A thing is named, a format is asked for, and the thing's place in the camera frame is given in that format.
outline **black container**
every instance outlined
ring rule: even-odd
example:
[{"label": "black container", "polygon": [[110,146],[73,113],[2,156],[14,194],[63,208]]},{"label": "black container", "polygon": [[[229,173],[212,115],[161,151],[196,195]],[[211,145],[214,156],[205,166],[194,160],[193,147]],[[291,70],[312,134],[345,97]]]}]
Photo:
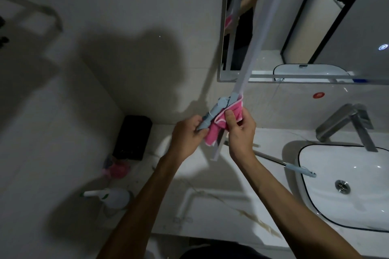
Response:
[{"label": "black container", "polygon": [[153,123],[146,116],[126,116],[116,140],[113,156],[141,161]]}]

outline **metal drain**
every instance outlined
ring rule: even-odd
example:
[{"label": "metal drain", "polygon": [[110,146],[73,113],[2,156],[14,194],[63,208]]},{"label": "metal drain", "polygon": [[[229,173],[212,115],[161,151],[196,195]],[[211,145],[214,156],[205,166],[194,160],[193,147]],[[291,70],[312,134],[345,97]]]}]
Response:
[{"label": "metal drain", "polygon": [[338,192],[343,194],[349,194],[351,191],[349,184],[340,179],[335,181],[335,188],[338,190]]}]

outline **white marble countertop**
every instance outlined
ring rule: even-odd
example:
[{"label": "white marble countertop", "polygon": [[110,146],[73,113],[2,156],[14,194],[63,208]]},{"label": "white marble countertop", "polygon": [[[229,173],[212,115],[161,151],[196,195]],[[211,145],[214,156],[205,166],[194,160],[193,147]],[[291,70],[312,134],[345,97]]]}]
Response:
[{"label": "white marble countertop", "polygon": [[[137,194],[165,153],[173,125],[154,125],[142,161],[131,161],[131,172],[110,187]],[[376,146],[389,149],[389,134],[370,134]],[[361,144],[355,132],[337,132],[333,142]],[[254,149],[284,162],[294,163],[300,148],[317,141],[314,131],[256,129]],[[211,238],[246,245],[288,247],[275,222],[223,146],[218,161],[209,161],[212,149],[201,145],[179,168],[162,202],[153,233]],[[297,198],[293,171],[258,157],[259,161]],[[114,228],[120,211],[107,218],[100,212],[97,223]],[[361,255],[386,257],[389,233],[340,227],[327,222]]]}]

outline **chrome faucet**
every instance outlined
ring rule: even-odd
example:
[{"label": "chrome faucet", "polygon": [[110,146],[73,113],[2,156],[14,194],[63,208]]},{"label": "chrome faucet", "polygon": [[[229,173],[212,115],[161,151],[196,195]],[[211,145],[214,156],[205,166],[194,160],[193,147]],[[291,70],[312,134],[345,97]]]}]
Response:
[{"label": "chrome faucet", "polygon": [[326,142],[335,132],[348,123],[353,123],[362,144],[369,152],[378,152],[367,129],[374,129],[366,107],[362,104],[345,104],[316,128],[316,138]]}]

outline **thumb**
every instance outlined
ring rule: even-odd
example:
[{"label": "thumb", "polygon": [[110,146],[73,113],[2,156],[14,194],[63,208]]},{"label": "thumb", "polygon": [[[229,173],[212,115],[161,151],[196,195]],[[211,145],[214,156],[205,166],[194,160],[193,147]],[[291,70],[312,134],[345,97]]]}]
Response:
[{"label": "thumb", "polygon": [[207,136],[208,132],[209,132],[209,128],[201,129],[201,130],[197,133],[196,137],[199,138],[199,139],[203,139],[204,137]]},{"label": "thumb", "polygon": [[224,112],[224,116],[226,117],[226,122],[227,122],[228,128],[230,130],[232,130],[235,126],[238,126],[238,124],[236,123],[236,118],[235,118],[233,111],[226,110]]}]

